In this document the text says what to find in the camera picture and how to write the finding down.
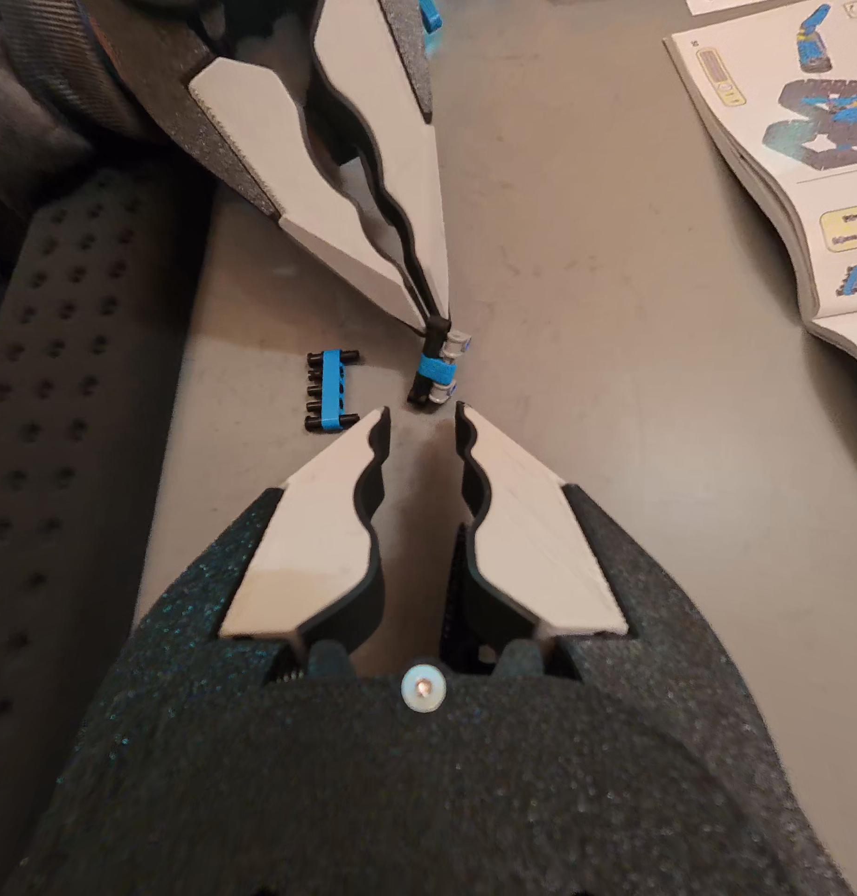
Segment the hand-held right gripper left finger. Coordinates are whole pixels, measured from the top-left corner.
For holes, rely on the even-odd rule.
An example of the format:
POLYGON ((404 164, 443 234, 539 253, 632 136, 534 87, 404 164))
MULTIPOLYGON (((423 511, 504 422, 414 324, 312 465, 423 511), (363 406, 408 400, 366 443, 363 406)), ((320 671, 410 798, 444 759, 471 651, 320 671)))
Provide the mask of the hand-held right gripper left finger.
POLYGON ((390 410, 339 435, 280 487, 279 502, 221 623, 221 639, 322 640, 354 652, 377 630, 384 581, 373 516, 384 498, 390 410))

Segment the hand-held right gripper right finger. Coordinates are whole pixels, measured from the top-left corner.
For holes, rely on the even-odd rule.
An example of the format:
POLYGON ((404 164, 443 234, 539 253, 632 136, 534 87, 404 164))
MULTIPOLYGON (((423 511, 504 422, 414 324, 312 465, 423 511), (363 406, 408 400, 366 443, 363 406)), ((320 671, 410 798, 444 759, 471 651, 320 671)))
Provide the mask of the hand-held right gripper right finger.
POLYGON ((457 531, 441 659, 501 659, 528 642, 629 643, 629 617, 569 500, 569 484, 466 402, 455 449, 469 518, 457 531))

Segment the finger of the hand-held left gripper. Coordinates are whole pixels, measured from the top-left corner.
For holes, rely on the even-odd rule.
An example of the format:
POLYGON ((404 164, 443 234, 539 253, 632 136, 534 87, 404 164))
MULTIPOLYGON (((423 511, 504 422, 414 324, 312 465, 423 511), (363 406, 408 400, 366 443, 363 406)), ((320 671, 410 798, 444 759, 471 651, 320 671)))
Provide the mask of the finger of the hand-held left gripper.
POLYGON ((219 57, 189 92, 277 208, 280 228, 378 308, 424 330, 400 267, 376 249, 355 203, 316 165, 302 110, 277 73, 219 57))
POLYGON ((450 319, 445 220, 427 122, 379 2, 318 2, 313 60, 330 119, 358 151, 423 317, 450 319))

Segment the blue beam with black pins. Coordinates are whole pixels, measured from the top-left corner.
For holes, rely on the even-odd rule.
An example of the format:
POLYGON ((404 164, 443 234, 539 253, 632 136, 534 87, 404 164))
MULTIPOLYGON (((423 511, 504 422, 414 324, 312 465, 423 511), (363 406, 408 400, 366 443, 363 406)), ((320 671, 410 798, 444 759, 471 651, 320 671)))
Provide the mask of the blue beam with black pins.
POLYGON ((359 350, 326 350, 307 354, 307 416, 305 431, 337 433, 359 421, 346 409, 346 368, 361 360, 359 350))

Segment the grey and blue connector assembly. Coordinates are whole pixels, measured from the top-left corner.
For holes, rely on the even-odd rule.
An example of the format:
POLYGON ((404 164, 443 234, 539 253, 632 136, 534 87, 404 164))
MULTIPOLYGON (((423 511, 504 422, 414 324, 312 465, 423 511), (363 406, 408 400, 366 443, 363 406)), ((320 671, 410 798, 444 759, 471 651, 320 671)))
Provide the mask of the grey and blue connector assembly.
POLYGON ((454 329, 450 320, 430 316, 408 403, 418 407, 445 404, 456 389, 457 363, 470 343, 471 336, 454 329))

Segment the grey desk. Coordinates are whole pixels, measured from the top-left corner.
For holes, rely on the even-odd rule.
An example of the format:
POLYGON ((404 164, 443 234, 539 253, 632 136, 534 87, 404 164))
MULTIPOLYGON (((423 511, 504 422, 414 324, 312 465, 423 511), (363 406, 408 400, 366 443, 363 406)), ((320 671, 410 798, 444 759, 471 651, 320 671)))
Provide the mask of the grey desk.
MULTIPOLYGON (((680 584, 753 692, 857 891, 857 363, 810 337, 780 238, 663 39, 685 2, 438 2, 430 60, 457 399, 580 485, 680 584)), ((306 353, 358 349, 386 405, 383 622, 363 674, 435 653, 460 496, 453 402, 406 401, 420 341, 223 186, 137 616, 266 487, 303 429, 306 353)))

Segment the dark dimpled mat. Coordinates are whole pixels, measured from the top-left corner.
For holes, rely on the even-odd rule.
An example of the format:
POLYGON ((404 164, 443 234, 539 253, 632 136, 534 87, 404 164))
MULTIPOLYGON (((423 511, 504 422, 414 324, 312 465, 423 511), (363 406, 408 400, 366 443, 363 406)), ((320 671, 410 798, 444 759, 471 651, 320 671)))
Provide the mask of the dark dimpled mat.
POLYGON ((0 309, 0 888, 130 630, 213 194, 165 155, 100 168, 0 309))

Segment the open instruction booklet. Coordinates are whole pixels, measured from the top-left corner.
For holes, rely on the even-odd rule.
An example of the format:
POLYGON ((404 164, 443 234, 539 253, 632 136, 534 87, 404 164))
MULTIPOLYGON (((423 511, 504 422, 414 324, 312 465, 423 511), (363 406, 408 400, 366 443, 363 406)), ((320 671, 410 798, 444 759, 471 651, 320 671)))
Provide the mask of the open instruction booklet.
POLYGON ((663 42, 789 253, 803 327, 857 361, 857 2, 799 2, 663 42))

